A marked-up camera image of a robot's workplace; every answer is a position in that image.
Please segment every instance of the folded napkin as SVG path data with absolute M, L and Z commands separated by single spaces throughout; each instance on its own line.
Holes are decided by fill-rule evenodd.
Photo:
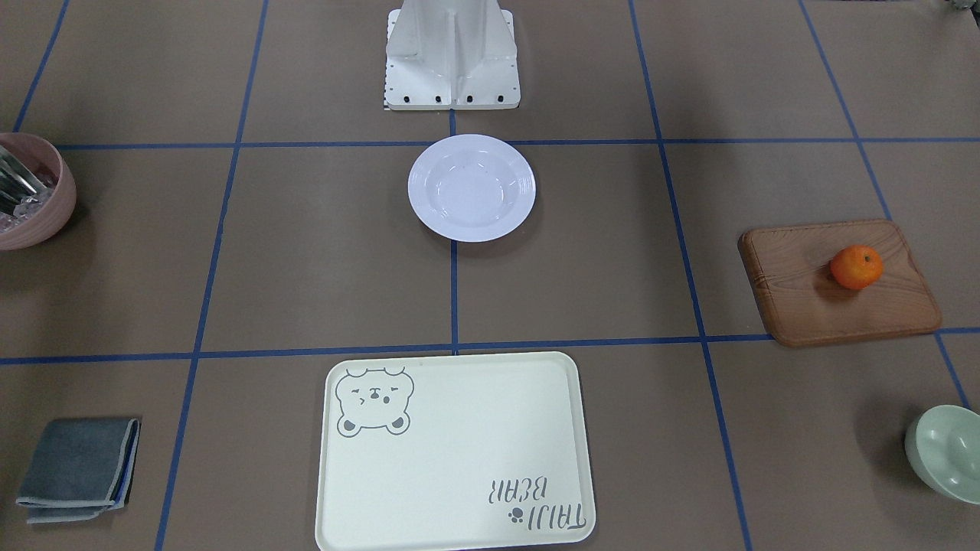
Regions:
M 137 419 L 59 419 L 44 428 L 17 504 L 27 523 L 85 521 L 125 505 Z

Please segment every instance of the blue grid line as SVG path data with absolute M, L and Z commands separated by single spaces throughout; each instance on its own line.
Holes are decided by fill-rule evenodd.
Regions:
M 41 63 L 37 66 L 37 73 L 34 73 L 34 80 L 30 82 L 30 88 L 27 89 L 27 96 L 24 98 L 24 103 L 21 105 L 21 112 L 17 115 L 17 121 L 14 123 L 14 132 L 21 131 L 21 126 L 24 124 L 24 118 L 27 116 L 27 109 L 30 107 L 30 100 L 34 99 L 34 91 L 37 90 L 37 83 L 41 81 L 41 74 L 44 73 L 44 68 L 48 66 L 48 58 L 51 57 L 51 51 L 55 48 L 55 41 L 58 40 L 58 34 L 61 32 L 61 25 L 65 22 L 65 13 L 68 11 L 69 0 L 62 2 L 62 9 L 58 12 L 58 19 L 55 21 L 55 27 L 51 31 L 51 37 L 48 38 L 48 45 L 44 48 L 44 55 L 41 56 Z
M 712 144 L 712 143 L 854 143 L 852 137 L 802 137 L 802 138 L 665 138 L 666 144 Z
M 231 149 L 233 142 L 202 143 L 69 143 L 57 144 L 62 151 L 107 151 L 119 149 Z
M 456 135 L 456 110 L 449 110 L 449 135 Z M 459 242 L 450 239 L 449 242 L 449 324 L 452 333 L 453 356 L 460 355 L 460 264 Z
M 239 147 L 427 147 L 434 141 L 245 141 Z
M 450 327 L 453 338 L 453 355 L 460 354 L 460 263 L 457 250 L 459 243 L 456 239 L 450 242 L 450 291 L 449 291 L 449 313 Z
M 390 354 L 401 352 L 448 352 L 453 349 L 449 343 L 437 344 L 395 344 L 388 346 L 335 346 L 325 348 L 284 348 L 268 350 L 229 350 L 201 352 L 202 360 L 229 358 L 282 358 L 288 356 L 334 356 L 337 354 Z
M 653 145 L 653 138 L 629 139 L 508 139 L 511 145 Z
M 980 333 L 980 327 L 943 327 L 937 330 L 939 334 L 968 334 Z
M 269 0 L 263 0 L 262 12 L 259 14 L 259 24 L 256 30 L 255 45 L 252 50 L 252 63 L 249 67 L 248 79 L 245 82 L 245 93 L 242 98 L 241 115 L 238 119 L 238 130 L 235 135 L 235 147 L 231 154 L 231 162 L 228 167 L 228 178 L 224 185 L 224 196 L 221 199 L 221 211 L 218 218 L 218 228 L 215 234 L 215 244 L 211 254 L 211 265 L 208 269 L 208 279 L 204 288 L 204 297 L 201 300 L 201 315 L 198 319 L 197 336 L 194 339 L 194 352 L 187 370 L 187 383 L 184 387 L 183 403 L 180 407 L 180 420 L 177 423 L 176 437 L 173 443 L 173 453 L 171 455 L 171 468 L 167 477 L 167 490 L 164 494 L 164 503 L 160 512 L 160 524 L 157 527 L 157 539 L 154 546 L 155 551 L 163 551 L 164 541 L 167 537 L 167 524 L 170 519 L 171 503 L 173 499 L 173 489 L 176 483 L 177 471 L 180 466 L 180 453 L 183 449 L 183 437 L 187 429 L 187 418 L 190 413 L 191 400 L 194 395 L 194 381 L 197 377 L 197 367 L 200 359 L 201 345 L 204 341 L 204 331 L 208 321 L 208 311 L 211 305 L 211 292 L 215 284 L 215 273 L 218 270 L 218 259 L 221 254 L 221 238 L 224 233 L 224 219 L 228 212 L 228 201 L 231 197 L 231 189 L 234 185 L 235 170 L 238 165 L 238 155 L 241 151 L 242 135 L 245 131 L 245 121 L 248 116 L 249 100 L 252 95 L 252 84 L 255 81 L 255 71 L 259 63 L 259 52 L 262 50 L 263 30 L 266 26 L 266 15 L 269 12 Z
M 946 137 L 902 137 L 902 138 L 888 138 L 888 137 L 866 137 L 863 136 L 861 141 L 865 143 L 973 143 L 980 142 L 980 137 L 975 136 L 946 136 Z
M 677 207 L 677 196 L 674 192 L 673 178 L 670 175 L 670 165 L 667 161 L 666 147 L 663 143 L 660 117 L 657 114 L 657 102 L 654 98 L 654 88 L 650 81 L 650 70 L 647 66 L 647 58 L 643 50 L 643 40 L 640 36 L 640 25 L 636 17 L 636 6 L 633 0 L 629 0 L 629 15 L 633 22 L 633 34 L 636 39 L 636 49 L 639 54 L 640 67 L 643 69 L 643 79 L 647 87 L 647 99 L 650 101 L 650 115 L 654 122 L 654 131 L 657 134 L 658 149 L 661 154 L 661 164 L 663 167 L 663 178 L 666 183 L 667 193 L 670 197 L 670 211 L 674 217 L 674 225 L 677 231 L 677 241 L 680 245 L 681 259 L 684 262 L 684 274 L 687 277 L 688 289 L 691 293 L 691 303 L 694 308 L 694 318 L 698 325 L 698 337 L 701 342 L 701 351 L 705 359 L 705 369 L 708 372 L 708 381 L 711 388 L 711 399 L 714 402 L 714 414 L 717 417 L 718 432 L 721 435 L 721 445 L 725 452 L 725 462 L 728 466 L 728 476 L 732 486 L 732 495 L 735 499 L 735 509 L 738 513 L 739 525 L 742 529 L 742 540 L 746 551 L 752 551 L 752 536 L 749 532 L 749 521 L 746 517 L 745 506 L 742 502 L 742 490 L 738 481 L 738 473 L 735 468 L 735 457 L 732 452 L 731 442 L 728 438 L 728 425 L 725 421 L 724 408 L 721 404 L 721 394 L 718 391 L 717 382 L 714 376 L 714 364 L 711 360 L 711 351 L 705 333 L 705 323 L 701 315 L 701 304 L 698 300 L 698 291 L 695 287 L 694 273 L 691 270 L 691 259 L 688 254 L 687 243 L 684 239 L 684 227 L 681 223 L 680 211 Z
M 775 340 L 771 334 L 727 334 L 727 335 L 708 335 L 705 337 L 707 342 L 747 342 L 759 340 Z
M 0 366 L 37 366 L 49 364 L 91 364 L 96 362 L 153 362 L 159 360 L 190 360 L 190 352 L 160 352 L 150 354 L 95 354 L 90 356 L 34 356 L 0 358 Z
M 682 344 L 701 342 L 697 336 L 661 336 L 634 338 L 591 338 L 568 340 L 510 340 L 488 342 L 464 342 L 460 350 L 500 350 L 507 348 L 573 348 L 587 346 L 636 346 L 643 344 Z
M 878 185 L 878 178 L 871 168 L 871 162 L 867 157 L 867 153 L 864 151 L 864 141 L 874 141 L 879 143 L 908 143 L 910 138 L 869 138 L 862 139 L 858 135 L 858 128 L 855 126 L 854 120 L 851 118 L 851 111 L 848 109 L 847 103 L 844 101 L 844 94 L 841 92 L 841 88 L 837 83 L 837 78 L 834 76 L 834 72 L 830 69 L 830 62 L 827 60 L 826 52 L 823 50 L 823 45 L 820 43 L 820 37 L 816 33 L 816 27 L 813 25 L 813 20 L 809 16 L 807 11 L 807 6 L 804 4 L 803 0 L 797 0 L 797 4 L 800 6 L 800 10 L 803 12 L 804 19 L 807 20 L 807 27 L 809 27 L 809 33 L 813 37 L 813 42 L 816 44 L 817 52 L 820 54 L 820 60 L 823 62 L 823 67 L 827 71 L 827 75 L 830 77 L 830 82 L 834 86 L 834 91 L 837 93 L 837 99 L 841 103 L 841 109 L 844 110 L 844 116 L 848 121 L 848 126 L 851 128 L 851 133 L 855 137 L 857 144 L 857 150 L 860 152 L 861 158 L 864 160 L 864 167 L 867 169 L 868 176 L 871 178 L 871 184 L 874 185 L 874 191 L 878 195 L 878 202 L 881 203 L 882 211 L 885 213 L 885 218 L 888 220 L 892 219 L 892 213 L 888 208 L 888 203 L 885 201 L 885 195 L 881 191 L 881 186 Z M 923 140 L 924 142 L 949 142 L 949 141 L 974 141 L 972 138 L 930 138 L 928 140 Z M 943 344 L 943 339 L 940 332 L 935 333 L 936 343 L 939 345 L 940 352 L 943 354 L 943 358 L 946 360 L 947 368 L 950 371 L 950 376 L 953 378 L 953 383 L 956 387 L 957 392 L 959 392 L 960 400 L 963 404 L 968 404 L 966 400 L 966 394 L 963 393 L 962 386 L 959 384 L 959 377 L 956 376 L 956 369 L 953 367 L 953 362 L 950 361 L 949 355 L 946 353 L 946 346 Z
M 773 138 L 624 138 L 624 139 L 512 139 L 511 145 L 707 145 L 739 143 L 857 143 L 852 137 L 773 137 Z M 862 137 L 862 143 L 978 143 L 980 137 Z M 66 143 L 55 144 L 62 151 L 102 151 L 128 149 L 243 149 L 291 147 L 428 147 L 435 141 L 243 141 L 176 143 Z
M 935 333 L 933 336 L 936 337 L 936 344 L 939 346 L 939 353 L 943 355 L 943 361 L 946 362 L 946 369 L 950 372 L 950 378 L 953 379 L 953 386 L 956 387 L 956 393 L 959 394 L 959 401 L 962 402 L 963 407 L 971 410 L 970 401 L 966 399 L 966 392 L 963 391 L 963 385 L 959 382 L 959 376 L 956 374 L 956 368 L 953 367 L 953 360 L 950 359 L 950 353 L 946 351 L 946 343 L 943 342 L 943 336 L 939 333 Z
M 858 135 L 858 127 L 855 126 L 854 119 L 851 117 L 851 110 L 848 109 L 848 104 L 846 101 L 844 101 L 844 93 L 841 92 L 841 87 L 837 83 L 837 77 L 834 76 L 834 72 L 830 69 L 830 61 L 827 60 L 827 54 L 823 50 L 823 44 L 820 43 L 820 37 L 816 34 L 816 27 L 813 26 L 813 21 L 809 17 L 807 6 L 804 5 L 803 0 L 797 0 L 797 4 L 800 5 L 800 10 L 803 11 L 803 17 L 805 20 L 807 20 L 809 34 L 813 37 L 813 43 L 816 44 L 816 51 L 820 54 L 820 61 L 823 62 L 823 69 L 827 71 L 827 76 L 830 77 L 830 83 L 834 86 L 834 92 L 837 94 L 837 101 L 840 102 L 841 110 L 844 111 L 844 118 L 848 121 L 848 127 L 851 129 L 851 134 L 854 136 L 855 144 L 857 144 L 857 150 L 860 153 L 860 157 L 864 161 L 864 168 L 867 170 L 867 175 L 869 178 L 871 178 L 871 185 L 874 186 L 874 192 L 878 195 L 878 202 L 881 204 L 881 210 L 885 214 L 885 218 L 891 220 L 892 213 L 888 209 L 888 203 L 885 202 L 885 195 L 881 192 L 881 186 L 878 185 L 878 176 L 875 175 L 874 169 L 871 168 L 871 161 L 867 158 L 867 152 L 864 151 L 864 144 L 861 143 L 860 135 Z

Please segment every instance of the bear illustration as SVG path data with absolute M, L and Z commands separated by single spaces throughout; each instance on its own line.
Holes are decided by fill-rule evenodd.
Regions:
M 334 393 L 340 401 L 337 430 L 347 437 L 362 428 L 388 429 L 401 434 L 409 429 L 409 398 L 416 385 L 405 368 L 347 370 Z

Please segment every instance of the pink bowl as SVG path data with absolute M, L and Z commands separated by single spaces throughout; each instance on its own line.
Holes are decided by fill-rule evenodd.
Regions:
M 28 170 L 48 173 L 55 180 L 54 192 L 41 210 L 29 220 L 0 233 L 0 251 L 12 251 L 36 245 L 65 225 L 74 210 L 74 178 L 61 153 L 43 138 L 22 132 L 0 133 L 0 145 L 13 153 Z

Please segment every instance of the mint green bowl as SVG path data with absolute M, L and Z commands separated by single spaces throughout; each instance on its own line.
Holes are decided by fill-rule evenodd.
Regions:
M 929 487 L 980 505 L 980 415 L 959 406 L 930 409 L 908 428 L 906 455 Z

